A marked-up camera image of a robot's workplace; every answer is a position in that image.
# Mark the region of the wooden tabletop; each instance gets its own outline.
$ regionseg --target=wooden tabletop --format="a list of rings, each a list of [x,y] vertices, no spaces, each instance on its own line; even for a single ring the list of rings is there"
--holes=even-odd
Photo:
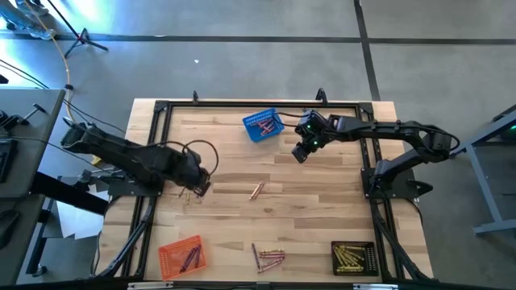
[[[135,99],[127,129],[131,141],[147,143],[154,103],[154,99]],[[392,102],[374,102],[373,108],[377,120],[396,120]],[[178,280],[380,281],[380,277],[334,276],[331,270],[331,241],[375,241],[371,210],[363,198],[360,181],[359,143],[333,142],[299,164],[290,153],[299,140],[293,128],[287,127],[280,135],[260,143],[249,139],[242,119],[264,109],[267,108],[173,109],[169,140],[210,141],[218,150],[220,162],[207,194],[202,199],[192,194],[188,205],[186,195],[178,199],[181,188],[166,183],[152,227],[146,280],[161,280],[158,247],[200,234],[208,266]],[[302,112],[294,108],[279,111]],[[355,115],[347,109],[319,112]],[[297,123],[296,118],[281,116],[281,119],[284,123]],[[404,152],[401,141],[381,140],[380,145],[386,159]],[[202,166],[210,171],[215,161],[212,149],[202,143],[193,144],[192,149],[201,155]],[[255,201],[249,201],[249,195],[261,181],[265,182],[264,190]],[[98,272],[126,242],[134,202],[134,197],[120,198],[108,211],[100,240]],[[406,201],[392,203],[401,245],[420,270],[432,276],[418,213]],[[285,249],[285,260],[280,266],[257,274],[252,242],[258,251]],[[133,261],[137,261],[140,243],[141,239]],[[389,270],[394,273],[387,242],[385,247]]]

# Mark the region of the white paper sheet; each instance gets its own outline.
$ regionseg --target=white paper sheet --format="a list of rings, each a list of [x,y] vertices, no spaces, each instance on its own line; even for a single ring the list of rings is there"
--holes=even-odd
[[[89,193],[107,201],[107,191],[97,193],[95,184],[90,185]],[[63,238],[75,234],[75,239],[88,238],[97,235],[104,224],[104,217],[100,214],[91,213],[83,209],[77,209],[71,205],[57,202],[59,219]]]

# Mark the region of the orange plastic crate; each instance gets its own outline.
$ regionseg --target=orange plastic crate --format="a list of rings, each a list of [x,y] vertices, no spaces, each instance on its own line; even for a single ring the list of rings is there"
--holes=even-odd
[[[188,254],[197,246],[201,246],[198,267],[195,267],[195,258],[193,258],[186,271],[180,273],[179,271],[181,270],[181,266],[183,266],[183,263],[186,261]],[[158,249],[158,255],[160,256],[161,279],[163,281],[206,267],[204,246],[202,245],[200,235],[186,238],[167,246],[161,246]]]

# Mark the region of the gray floor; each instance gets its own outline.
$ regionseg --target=gray floor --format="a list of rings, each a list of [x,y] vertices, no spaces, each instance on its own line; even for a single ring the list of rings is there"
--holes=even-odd
[[[351,0],[56,2],[76,27],[87,26],[92,33],[359,35]],[[362,5],[371,37],[516,37],[513,1],[363,0]],[[60,21],[46,21],[64,30]],[[332,100],[371,100],[359,44],[102,44],[110,51],[83,46],[69,57],[77,88],[73,103],[121,127],[127,125],[135,97],[190,97],[194,89],[202,98],[312,99],[323,87]],[[62,48],[69,45],[60,42]],[[371,50],[381,100],[394,101],[401,120],[433,123],[466,139],[516,102],[516,46],[372,45]],[[64,66],[50,42],[0,39],[0,56],[53,88],[65,83]],[[58,121],[51,141],[58,143],[64,132]],[[507,162],[514,168],[512,158]],[[71,175],[84,166],[49,148],[40,170]],[[460,156],[415,171],[418,179],[435,186],[420,203],[435,276],[451,283],[516,288],[514,233],[473,235],[472,226],[491,218],[468,159]],[[516,198],[500,202],[504,212],[514,214],[510,209]],[[44,252],[49,273],[36,279],[21,275],[19,283],[86,277],[93,249],[93,239],[51,241]]]

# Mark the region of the screw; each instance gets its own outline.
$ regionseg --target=screw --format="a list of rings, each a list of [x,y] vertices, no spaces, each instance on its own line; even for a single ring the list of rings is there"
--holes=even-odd
[[[27,123],[27,120],[33,115],[35,114],[37,111],[41,111],[41,113],[47,113],[47,111],[45,109],[43,109],[40,105],[38,104],[32,104],[34,106],[35,109],[33,109],[29,114],[27,114],[27,116],[23,117],[23,119],[19,120],[19,123],[20,124],[23,124],[23,123]]]

